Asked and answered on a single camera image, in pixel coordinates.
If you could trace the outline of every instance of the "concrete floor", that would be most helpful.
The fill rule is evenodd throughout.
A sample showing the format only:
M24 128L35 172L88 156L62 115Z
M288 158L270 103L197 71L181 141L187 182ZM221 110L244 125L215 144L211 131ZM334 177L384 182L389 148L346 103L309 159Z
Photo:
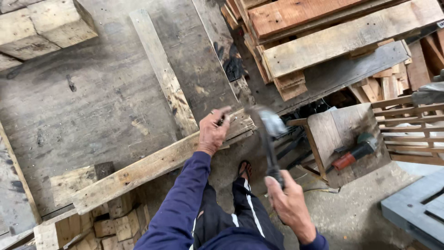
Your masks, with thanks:
M286 166L297 156L298 151L300 150L296 149L289 153L280 164ZM243 159L249 160L253 166L250 182L252 191L259 196L275 226L285 235L286 249L298 249L293 232L281 224L263 195L266 193L263 182L266 159L258 133L214 156L209 181L217 191L218 204L228 213L234 211L231 183L236 177L238 163ZM294 178L299 178L297 182L304 190L325 187L323 182L314 180L310 175L302 177L304 173L296 168L290 172ZM143 186L148 197L152 198L148 204L151 216L159 209L177 174L178 172L166 174ZM307 192L305 201L314 224L328 239L332 250L404 249L413 239L382 217L379 203L418 178L420 176L410 175L396 162L392 162L343 186L338 194Z

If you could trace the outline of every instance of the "navy blue sleeve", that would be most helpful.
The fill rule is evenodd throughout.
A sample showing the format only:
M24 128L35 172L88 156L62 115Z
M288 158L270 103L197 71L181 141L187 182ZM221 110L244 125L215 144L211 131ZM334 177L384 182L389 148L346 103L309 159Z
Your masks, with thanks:
M316 230L316 238L314 241L307 245L300 244L299 250L329 250L329 243L324 236L320 235Z
M210 174L211 156L194 152L185 162L182 173L166 195L148 231L137 241L135 250L188 250L202 194Z

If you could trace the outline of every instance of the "red grinder handle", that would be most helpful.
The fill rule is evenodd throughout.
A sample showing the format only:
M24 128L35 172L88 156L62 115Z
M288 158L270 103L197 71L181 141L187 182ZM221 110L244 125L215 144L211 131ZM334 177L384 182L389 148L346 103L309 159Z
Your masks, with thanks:
M337 171L341 171L355 162L356 162L355 157L350 152L348 152L347 154L343 155L341 158L333 161L332 166L334 166L334 168Z

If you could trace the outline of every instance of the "foot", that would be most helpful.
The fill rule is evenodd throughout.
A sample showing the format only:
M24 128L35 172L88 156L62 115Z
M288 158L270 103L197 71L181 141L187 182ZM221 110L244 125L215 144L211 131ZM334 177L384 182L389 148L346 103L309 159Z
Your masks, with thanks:
M245 168L247 168L248 174L251 177L251 174L253 173L252 170L251 170L251 165L246 163L246 162L242 163L241 168L239 169L239 174L244 172ZM245 171L240 177L250 181L249 178L248 178L248 175L247 175L247 171Z

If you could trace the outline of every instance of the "flip-flop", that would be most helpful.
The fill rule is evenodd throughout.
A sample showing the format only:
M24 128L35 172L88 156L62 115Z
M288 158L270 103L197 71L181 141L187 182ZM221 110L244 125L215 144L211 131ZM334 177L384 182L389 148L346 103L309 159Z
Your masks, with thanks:
M239 163L238 173L239 173L239 171L241 170L241 167L242 167L242 164L243 164L243 163L246 163L247 165L250 165L250 167L251 167L251 163L250 163L249 161L247 161L247 160L243 160L243 161L241 161L241 163ZM242 171L241 173L238 174L238 178L241 177L244 173L247 173L248 182L249 182L249 181L250 181L250 174L249 174L248 171L247 171L247 165L245 166L244 171Z

